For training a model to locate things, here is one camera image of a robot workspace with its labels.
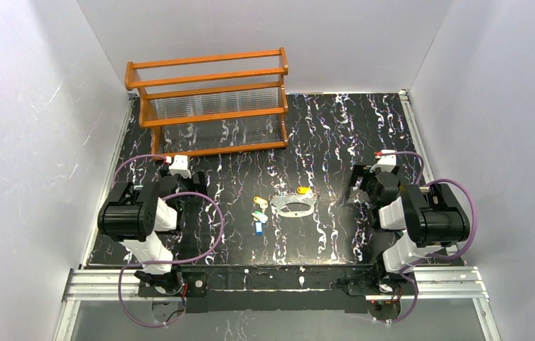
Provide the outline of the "green key tag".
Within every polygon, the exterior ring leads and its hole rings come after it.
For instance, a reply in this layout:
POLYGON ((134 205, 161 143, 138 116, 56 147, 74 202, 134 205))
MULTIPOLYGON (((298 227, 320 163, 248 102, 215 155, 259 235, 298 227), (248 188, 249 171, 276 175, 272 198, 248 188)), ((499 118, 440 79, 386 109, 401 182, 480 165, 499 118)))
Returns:
POLYGON ((253 217, 253 219, 254 219, 255 221, 260 222, 260 223, 262 223, 262 224, 266 224, 266 222, 267 222, 268 219, 269 219, 269 218, 267 217, 267 215, 265 215, 265 214, 264 214, 263 212, 261 212, 261 211, 254 211, 254 212, 252 213, 252 217, 253 217))

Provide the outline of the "silver keyring holder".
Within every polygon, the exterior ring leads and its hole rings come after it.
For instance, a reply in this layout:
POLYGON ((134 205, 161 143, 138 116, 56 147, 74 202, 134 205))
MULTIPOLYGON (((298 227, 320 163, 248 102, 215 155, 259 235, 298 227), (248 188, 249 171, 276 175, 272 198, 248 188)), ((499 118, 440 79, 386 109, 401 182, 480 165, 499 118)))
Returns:
POLYGON ((279 217, 300 218, 315 212, 318 199, 313 194, 285 194, 270 199, 271 208, 279 217))

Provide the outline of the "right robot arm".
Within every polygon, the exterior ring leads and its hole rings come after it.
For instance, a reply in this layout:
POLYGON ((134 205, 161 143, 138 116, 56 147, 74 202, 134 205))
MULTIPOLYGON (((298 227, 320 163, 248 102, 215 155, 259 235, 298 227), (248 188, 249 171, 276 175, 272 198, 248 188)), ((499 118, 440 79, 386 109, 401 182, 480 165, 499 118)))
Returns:
POLYGON ((403 283, 414 267, 440 256, 440 250, 474 239, 475 215, 467 215, 452 187, 458 183, 437 179, 425 186, 402 184, 398 167, 355 165, 349 185, 368 195, 371 223, 376 231, 399 232, 401 236, 381 252, 369 275, 374 285, 403 283))

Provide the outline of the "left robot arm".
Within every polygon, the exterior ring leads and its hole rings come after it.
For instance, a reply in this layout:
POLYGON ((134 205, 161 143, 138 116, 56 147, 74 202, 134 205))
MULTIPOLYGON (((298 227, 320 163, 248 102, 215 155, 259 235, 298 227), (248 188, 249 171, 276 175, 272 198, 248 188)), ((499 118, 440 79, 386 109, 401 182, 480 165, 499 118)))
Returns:
POLYGON ((180 192, 207 193, 205 172, 199 170, 185 178, 163 171, 157 181, 136 189, 132 182, 118 181, 109 191, 97 216, 100 234, 125 246, 142 263, 135 277, 150 286, 173 290, 180 285, 180 276, 170 264, 149 264, 147 261, 172 261, 173 253, 159 239, 160 233, 178 231, 183 221, 185 197, 167 201, 162 198, 180 192))

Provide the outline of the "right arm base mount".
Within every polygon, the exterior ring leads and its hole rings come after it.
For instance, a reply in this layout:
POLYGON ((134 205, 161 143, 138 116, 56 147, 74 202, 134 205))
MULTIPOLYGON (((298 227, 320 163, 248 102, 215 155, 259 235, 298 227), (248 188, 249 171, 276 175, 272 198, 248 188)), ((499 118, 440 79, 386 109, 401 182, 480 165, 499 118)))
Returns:
POLYGON ((347 272, 335 282, 349 296, 376 296, 369 303, 377 312, 385 308, 400 309, 401 299, 419 294, 416 278, 412 272, 407 274, 389 273, 384 269, 347 272))

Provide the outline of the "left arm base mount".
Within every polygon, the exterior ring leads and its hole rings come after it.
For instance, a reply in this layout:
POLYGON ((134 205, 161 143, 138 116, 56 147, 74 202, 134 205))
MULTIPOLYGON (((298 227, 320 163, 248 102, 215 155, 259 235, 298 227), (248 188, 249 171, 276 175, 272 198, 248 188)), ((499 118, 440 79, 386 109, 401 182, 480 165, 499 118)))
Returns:
POLYGON ((140 280, 140 297, 199 298, 207 294, 207 274, 178 267, 168 274, 153 275, 142 270, 134 272, 140 280))

